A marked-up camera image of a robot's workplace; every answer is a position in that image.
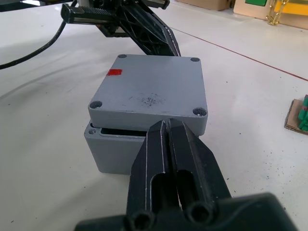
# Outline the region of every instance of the white table surface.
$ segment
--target white table surface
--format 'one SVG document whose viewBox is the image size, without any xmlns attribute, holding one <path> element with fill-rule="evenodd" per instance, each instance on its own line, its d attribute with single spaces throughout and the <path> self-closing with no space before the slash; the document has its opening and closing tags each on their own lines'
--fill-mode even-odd
<svg viewBox="0 0 308 231">
<path fill-rule="evenodd" d="M 46 43 L 60 7 L 0 13 L 0 63 Z M 296 77 L 308 79 L 308 31 L 179 3 L 155 12 L 174 28 L 182 56 L 202 60 L 209 118 L 201 140 L 232 196 L 271 192 L 307 230 L 308 136 L 283 125 L 292 100 L 308 93 Z M 83 137 L 87 105 L 121 53 L 142 51 L 94 26 L 67 25 L 48 50 L 0 70 L 2 231 L 70 231 L 125 212 L 129 177 L 100 173 Z"/>
</svg>

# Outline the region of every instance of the green toy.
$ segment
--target green toy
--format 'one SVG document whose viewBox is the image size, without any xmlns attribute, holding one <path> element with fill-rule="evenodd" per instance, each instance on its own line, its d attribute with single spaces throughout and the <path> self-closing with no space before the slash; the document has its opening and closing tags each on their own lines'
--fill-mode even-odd
<svg viewBox="0 0 308 231">
<path fill-rule="evenodd" d="M 308 131 L 308 95 L 304 98 L 302 109 L 298 114 L 298 119 L 301 120 L 298 128 L 303 131 Z"/>
</svg>

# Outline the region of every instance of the red sticker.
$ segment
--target red sticker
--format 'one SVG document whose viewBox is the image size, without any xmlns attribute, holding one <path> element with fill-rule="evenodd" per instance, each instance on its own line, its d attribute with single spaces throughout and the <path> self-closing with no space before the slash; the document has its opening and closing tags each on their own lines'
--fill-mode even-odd
<svg viewBox="0 0 308 231">
<path fill-rule="evenodd" d="M 108 76 L 119 76 L 122 74 L 122 69 L 110 69 L 107 73 Z"/>
</svg>

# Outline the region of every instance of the gray metal box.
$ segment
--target gray metal box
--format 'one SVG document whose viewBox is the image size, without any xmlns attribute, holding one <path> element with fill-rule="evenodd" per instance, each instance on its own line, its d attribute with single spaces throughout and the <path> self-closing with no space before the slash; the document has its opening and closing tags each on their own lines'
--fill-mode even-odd
<svg viewBox="0 0 308 231">
<path fill-rule="evenodd" d="M 160 120 L 203 135 L 207 107 L 198 58 L 119 55 L 89 106 L 85 138 L 101 172 L 130 174 L 146 131 Z"/>
<path fill-rule="evenodd" d="M 130 174 L 130 169 L 142 146 L 142 136 L 113 135 L 93 128 L 91 123 L 85 130 L 85 138 L 100 172 Z"/>
<path fill-rule="evenodd" d="M 198 58 L 119 55 L 88 106 L 94 127 L 147 131 L 175 118 L 196 135 L 207 120 Z"/>
</svg>

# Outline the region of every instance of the round hole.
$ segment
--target round hole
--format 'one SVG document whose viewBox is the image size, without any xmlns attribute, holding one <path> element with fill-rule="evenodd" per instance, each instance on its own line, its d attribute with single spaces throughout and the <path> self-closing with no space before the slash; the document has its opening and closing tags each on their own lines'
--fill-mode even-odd
<svg viewBox="0 0 308 231">
<path fill-rule="evenodd" d="M 135 230 L 147 230 L 151 225 L 151 218 L 148 214 L 139 214 L 135 218 Z"/>
<path fill-rule="evenodd" d="M 202 107 L 196 107 L 192 112 L 197 116 L 205 116 L 207 114 L 206 110 Z"/>
<path fill-rule="evenodd" d="M 102 104 L 103 103 L 101 101 L 93 101 L 92 103 L 90 103 L 90 108 L 95 109 L 97 107 L 101 107 Z"/>
<path fill-rule="evenodd" d="M 191 61 L 198 62 L 198 61 L 200 61 L 200 59 L 199 58 L 191 58 Z"/>
<path fill-rule="evenodd" d="M 93 134 L 95 134 L 95 133 L 96 133 L 96 130 L 95 130 L 95 129 L 89 130 L 89 134 L 93 135 Z"/>
<path fill-rule="evenodd" d="M 191 216 L 194 222 L 206 223 L 209 219 L 208 210 L 202 205 L 196 205 L 191 212 Z"/>
<path fill-rule="evenodd" d="M 118 55 L 118 57 L 119 57 L 120 59 L 124 59 L 124 58 L 127 57 L 127 55 L 125 55 L 125 54 L 120 54 L 120 55 Z"/>
</svg>

